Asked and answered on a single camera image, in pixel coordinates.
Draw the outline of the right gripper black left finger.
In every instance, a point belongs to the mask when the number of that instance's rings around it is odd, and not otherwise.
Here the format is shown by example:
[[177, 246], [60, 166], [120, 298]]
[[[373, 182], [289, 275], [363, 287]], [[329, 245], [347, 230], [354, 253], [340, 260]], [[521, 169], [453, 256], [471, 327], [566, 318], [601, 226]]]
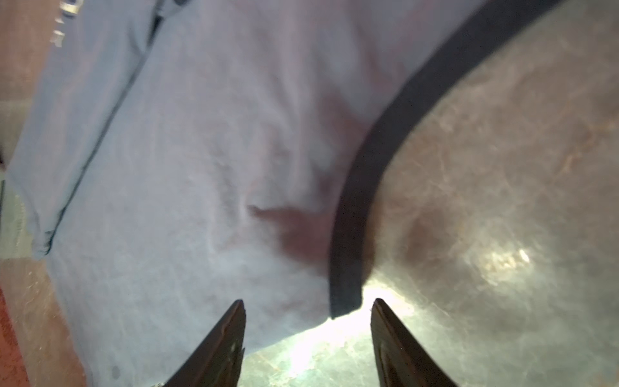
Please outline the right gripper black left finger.
[[243, 364], [246, 311], [234, 301], [164, 387], [236, 387]]

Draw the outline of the grey blue tank top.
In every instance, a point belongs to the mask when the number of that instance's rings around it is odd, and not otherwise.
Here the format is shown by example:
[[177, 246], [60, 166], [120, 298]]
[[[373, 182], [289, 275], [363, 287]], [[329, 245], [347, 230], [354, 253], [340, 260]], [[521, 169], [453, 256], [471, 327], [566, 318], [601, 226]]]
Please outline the grey blue tank top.
[[362, 303], [394, 153], [551, 1], [63, 1], [8, 165], [90, 386]]

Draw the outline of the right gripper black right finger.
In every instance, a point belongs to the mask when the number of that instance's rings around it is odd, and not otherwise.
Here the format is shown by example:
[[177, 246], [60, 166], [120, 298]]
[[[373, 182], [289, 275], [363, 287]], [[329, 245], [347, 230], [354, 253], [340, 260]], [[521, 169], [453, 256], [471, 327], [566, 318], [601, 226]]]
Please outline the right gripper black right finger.
[[372, 305], [372, 344], [382, 387], [456, 387], [381, 298]]

